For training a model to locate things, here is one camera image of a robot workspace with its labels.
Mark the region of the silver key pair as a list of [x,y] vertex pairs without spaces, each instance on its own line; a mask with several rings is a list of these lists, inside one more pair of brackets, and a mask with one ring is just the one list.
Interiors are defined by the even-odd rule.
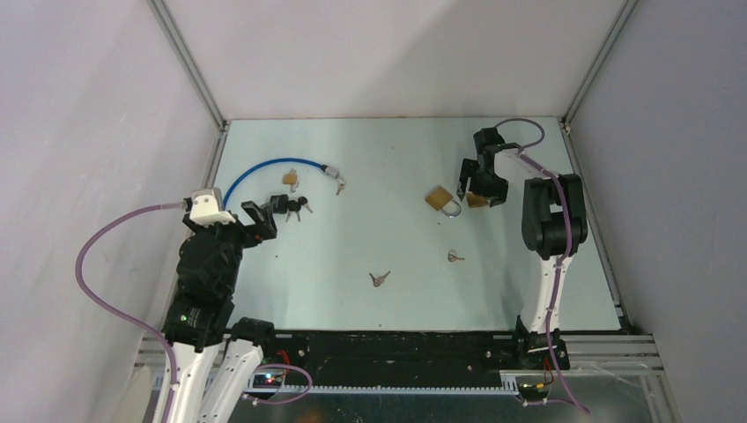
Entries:
[[373,287],[380,287],[387,279],[387,277],[391,274],[391,271],[386,271],[379,275],[374,275],[373,273],[369,274],[369,277],[372,280],[372,286]]

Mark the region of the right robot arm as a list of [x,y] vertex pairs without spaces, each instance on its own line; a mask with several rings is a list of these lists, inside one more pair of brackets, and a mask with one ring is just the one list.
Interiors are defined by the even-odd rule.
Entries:
[[508,143],[495,127],[473,136],[477,156],[465,159],[457,196],[470,208],[496,207],[521,194],[521,238],[533,253],[529,300],[517,316],[510,353],[512,367],[539,369],[563,351],[559,310],[568,268],[588,237],[582,179],[559,174]]

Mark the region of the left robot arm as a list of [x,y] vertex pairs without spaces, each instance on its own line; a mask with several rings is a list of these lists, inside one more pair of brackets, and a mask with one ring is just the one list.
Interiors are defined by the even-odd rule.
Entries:
[[207,196],[192,201],[182,218],[192,235],[179,249],[162,330],[172,351],[157,404],[165,422],[228,421],[252,373],[277,359],[272,323],[248,317],[228,323],[244,250],[277,236],[270,203],[241,207],[253,224]]

